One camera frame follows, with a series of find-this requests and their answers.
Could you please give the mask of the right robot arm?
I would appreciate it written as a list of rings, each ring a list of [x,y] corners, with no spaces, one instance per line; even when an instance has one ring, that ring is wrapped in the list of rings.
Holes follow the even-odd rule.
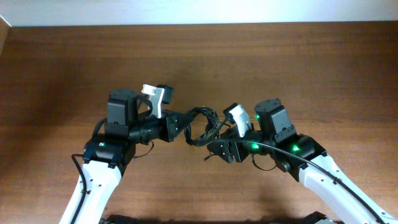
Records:
[[[270,156],[278,169],[319,196],[344,223],[397,223],[341,171],[323,146],[296,132],[278,98],[258,103],[254,111],[258,130],[241,105],[225,109],[234,126],[207,149],[228,163]]]

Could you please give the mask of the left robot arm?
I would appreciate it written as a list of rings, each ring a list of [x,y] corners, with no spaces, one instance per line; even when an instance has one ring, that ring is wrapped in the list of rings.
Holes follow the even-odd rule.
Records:
[[[99,223],[106,204],[119,185],[127,165],[136,159],[138,144],[155,139],[172,142],[192,121],[185,113],[162,110],[170,98],[167,86],[151,87],[138,94],[128,89],[109,93],[107,117],[94,128],[85,144],[73,195],[61,223]]]

